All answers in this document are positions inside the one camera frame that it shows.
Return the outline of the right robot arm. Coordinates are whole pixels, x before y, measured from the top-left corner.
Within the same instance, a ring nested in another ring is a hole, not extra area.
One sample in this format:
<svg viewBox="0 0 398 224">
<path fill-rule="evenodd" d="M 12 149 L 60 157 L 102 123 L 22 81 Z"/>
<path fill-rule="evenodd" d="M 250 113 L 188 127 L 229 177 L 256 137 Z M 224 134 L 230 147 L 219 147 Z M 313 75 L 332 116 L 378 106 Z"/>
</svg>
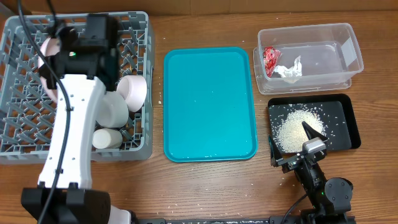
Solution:
<svg viewBox="0 0 398 224">
<path fill-rule="evenodd" d="M 270 217 L 270 220 L 279 223 L 355 224 L 355 217 L 346 214 L 351 210 L 353 184 L 345 178 L 325 177 L 318 162 L 327 155 L 327 137 L 306 122 L 302 122 L 302 126 L 308 141 L 302 144 L 301 152 L 287 159 L 269 138 L 271 165 L 281 166 L 284 173 L 294 171 L 305 191 L 305 195 L 288 209 L 283 218 Z"/>
</svg>

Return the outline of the white tissue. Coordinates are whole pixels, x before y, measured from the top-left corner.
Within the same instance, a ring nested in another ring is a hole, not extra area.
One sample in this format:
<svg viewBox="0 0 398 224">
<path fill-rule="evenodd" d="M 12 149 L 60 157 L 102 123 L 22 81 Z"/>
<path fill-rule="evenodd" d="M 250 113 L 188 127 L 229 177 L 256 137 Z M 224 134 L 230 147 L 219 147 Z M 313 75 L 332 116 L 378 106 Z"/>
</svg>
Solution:
<svg viewBox="0 0 398 224">
<path fill-rule="evenodd" d="M 294 60 L 294 65 L 290 68 L 285 66 L 277 65 L 274 72 L 278 73 L 281 78 L 287 83 L 295 83 L 302 77 L 302 64 L 301 56 L 298 56 Z"/>
</svg>

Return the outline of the small white plate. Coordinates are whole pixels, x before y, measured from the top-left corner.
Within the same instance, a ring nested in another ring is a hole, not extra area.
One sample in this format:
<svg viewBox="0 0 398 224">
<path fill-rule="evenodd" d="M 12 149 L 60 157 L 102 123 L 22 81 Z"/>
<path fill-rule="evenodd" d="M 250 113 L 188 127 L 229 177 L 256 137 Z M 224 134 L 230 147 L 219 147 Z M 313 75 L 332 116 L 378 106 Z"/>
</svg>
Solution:
<svg viewBox="0 0 398 224">
<path fill-rule="evenodd" d="M 126 75 L 120 79 L 116 91 L 124 98 L 129 111 L 137 112 L 146 100 L 146 79 L 139 75 Z"/>
</svg>

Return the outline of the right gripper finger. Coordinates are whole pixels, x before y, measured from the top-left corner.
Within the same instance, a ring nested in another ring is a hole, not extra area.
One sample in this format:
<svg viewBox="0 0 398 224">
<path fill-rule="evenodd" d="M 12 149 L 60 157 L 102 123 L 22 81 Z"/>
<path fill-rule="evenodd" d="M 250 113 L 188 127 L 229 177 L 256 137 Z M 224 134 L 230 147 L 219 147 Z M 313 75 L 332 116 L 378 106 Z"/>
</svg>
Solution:
<svg viewBox="0 0 398 224">
<path fill-rule="evenodd" d="M 302 121 L 302 126 L 305 131 L 305 134 L 307 135 L 308 139 L 315 139 L 315 138 L 320 138 L 323 142 L 326 142 L 328 138 L 318 131 L 314 130 L 309 124 L 307 124 L 305 121 Z"/>
<path fill-rule="evenodd" d="M 271 153 L 271 162 L 280 162 L 283 160 L 282 154 L 280 153 L 276 143 L 274 142 L 271 136 L 268 136 L 270 153 Z"/>
</svg>

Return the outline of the grey metal bowl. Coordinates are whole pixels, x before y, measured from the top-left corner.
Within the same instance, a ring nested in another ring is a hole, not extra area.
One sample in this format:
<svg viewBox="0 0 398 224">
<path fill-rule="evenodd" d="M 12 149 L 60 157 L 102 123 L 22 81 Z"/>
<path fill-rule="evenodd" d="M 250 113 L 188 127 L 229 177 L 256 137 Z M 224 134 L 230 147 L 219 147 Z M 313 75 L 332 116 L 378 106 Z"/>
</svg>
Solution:
<svg viewBox="0 0 398 224">
<path fill-rule="evenodd" d="M 129 118 L 124 98 L 116 91 L 107 91 L 101 100 L 96 117 L 97 123 L 105 128 L 121 128 Z"/>
</svg>

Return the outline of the red snack wrapper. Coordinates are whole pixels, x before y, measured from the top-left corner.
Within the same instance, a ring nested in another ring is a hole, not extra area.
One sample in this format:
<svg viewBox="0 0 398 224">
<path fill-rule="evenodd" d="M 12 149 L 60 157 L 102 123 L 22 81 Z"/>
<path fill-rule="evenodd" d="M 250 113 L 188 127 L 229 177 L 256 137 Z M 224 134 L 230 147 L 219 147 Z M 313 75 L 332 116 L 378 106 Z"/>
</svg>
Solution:
<svg viewBox="0 0 398 224">
<path fill-rule="evenodd" d="M 263 61 L 267 77 L 272 76 L 280 55 L 281 52 L 271 46 L 264 48 Z"/>
</svg>

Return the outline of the pile of rice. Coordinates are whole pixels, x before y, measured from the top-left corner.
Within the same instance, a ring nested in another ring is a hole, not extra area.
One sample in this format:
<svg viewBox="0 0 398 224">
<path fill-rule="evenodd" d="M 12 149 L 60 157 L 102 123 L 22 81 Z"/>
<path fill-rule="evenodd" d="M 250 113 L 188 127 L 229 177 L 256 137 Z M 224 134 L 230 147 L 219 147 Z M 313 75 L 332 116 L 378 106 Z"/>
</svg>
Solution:
<svg viewBox="0 0 398 224">
<path fill-rule="evenodd" d="M 274 141 L 282 152 L 294 153 L 302 150 L 302 144 L 308 141 L 302 126 L 303 121 L 318 133 L 326 135 L 325 127 L 319 114 L 305 110 L 290 112 L 274 131 Z"/>
</svg>

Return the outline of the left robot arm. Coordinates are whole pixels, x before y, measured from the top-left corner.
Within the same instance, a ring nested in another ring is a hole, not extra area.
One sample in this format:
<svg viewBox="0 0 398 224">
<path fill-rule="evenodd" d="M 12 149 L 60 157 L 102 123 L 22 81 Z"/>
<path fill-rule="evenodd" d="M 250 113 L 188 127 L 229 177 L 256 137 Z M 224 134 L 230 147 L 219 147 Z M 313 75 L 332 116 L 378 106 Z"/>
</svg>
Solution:
<svg viewBox="0 0 398 224">
<path fill-rule="evenodd" d="M 80 37 L 57 26 L 55 55 L 41 56 L 39 73 L 58 92 L 47 159 L 35 188 L 22 191 L 22 206 L 39 223 L 129 223 L 131 214 L 111 205 L 109 193 L 92 189 L 91 151 L 96 117 L 118 77 L 118 21 L 89 14 Z"/>
</svg>

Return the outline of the small white cup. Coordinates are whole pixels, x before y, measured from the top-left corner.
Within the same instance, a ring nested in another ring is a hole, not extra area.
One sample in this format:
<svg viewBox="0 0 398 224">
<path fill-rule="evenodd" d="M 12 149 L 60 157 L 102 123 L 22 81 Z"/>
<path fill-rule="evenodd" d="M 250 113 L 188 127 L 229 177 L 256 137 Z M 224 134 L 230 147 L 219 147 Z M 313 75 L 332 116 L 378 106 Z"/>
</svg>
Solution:
<svg viewBox="0 0 398 224">
<path fill-rule="evenodd" d="M 119 148 L 122 142 L 122 134 L 114 129 L 103 128 L 93 133 L 92 144 L 97 149 Z"/>
</svg>

